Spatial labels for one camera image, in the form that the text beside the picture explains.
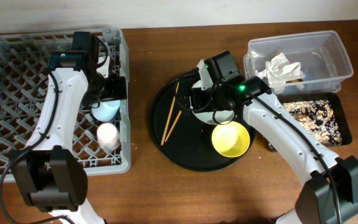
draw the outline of yellow cup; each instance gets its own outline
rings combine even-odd
[[[217,125],[212,132],[212,145],[222,156],[241,156],[248,150],[249,144],[248,130],[235,121]]]

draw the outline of white tissue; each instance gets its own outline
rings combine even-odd
[[[301,63],[290,61],[283,53],[274,57],[271,62],[265,62],[265,70],[257,75],[259,78],[266,77],[269,85],[282,85],[287,81],[304,78],[305,75],[301,72]],[[283,87],[275,87],[275,93],[282,93]]]

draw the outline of wooden chopstick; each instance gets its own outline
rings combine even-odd
[[[168,132],[167,138],[165,138],[165,142],[167,142],[169,136],[171,135],[171,132],[173,131],[173,128],[174,128],[175,125],[177,124],[177,121],[178,121],[180,115],[181,115],[181,111],[179,111],[177,117],[176,117],[175,120],[173,121],[172,127],[171,127],[171,129],[169,130],[169,132]]]
[[[164,145],[165,135],[167,134],[169,121],[171,120],[173,105],[175,105],[175,95],[173,96],[173,100],[172,100],[172,104],[171,104],[171,109],[169,110],[167,123],[165,124],[164,134],[162,135],[162,139],[161,139],[161,146]]]

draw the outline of cup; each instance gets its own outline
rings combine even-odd
[[[92,105],[92,114],[99,121],[109,122],[115,117],[120,104],[121,102],[119,100],[100,102],[99,107],[97,107],[98,104],[95,103]]]
[[[96,131],[98,143],[101,147],[106,146],[113,151],[120,145],[119,131],[112,123],[103,123]]]
[[[248,150],[249,144],[248,130],[235,121],[217,125],[212,132],[212,145],[222,156],[239,157]]]

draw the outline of wooden table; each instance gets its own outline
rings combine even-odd
[[[89,178],[88,198],[98,215],[108,223],[219,223],[275,218],[292,209],[299,181],[279,154],[266,150],[261,138],[233,166],[193,172],[161,154],[151,140],[147,117],[163,84],[201,58],[230,50],[243,69],[251,39],[319,30],[338,32],[354,69],[338,93],[353,142],[332,150],[343,158],[358,158],[358,21],[124,30],[131,66],[132,167],[125,174]],[[9,212],[21,222],[48,217],[26,207],[15,184],[6,184],[4,195]],[[0,223],[6,222],[0,210]],[[358,216],[348,223],[358,223]]]

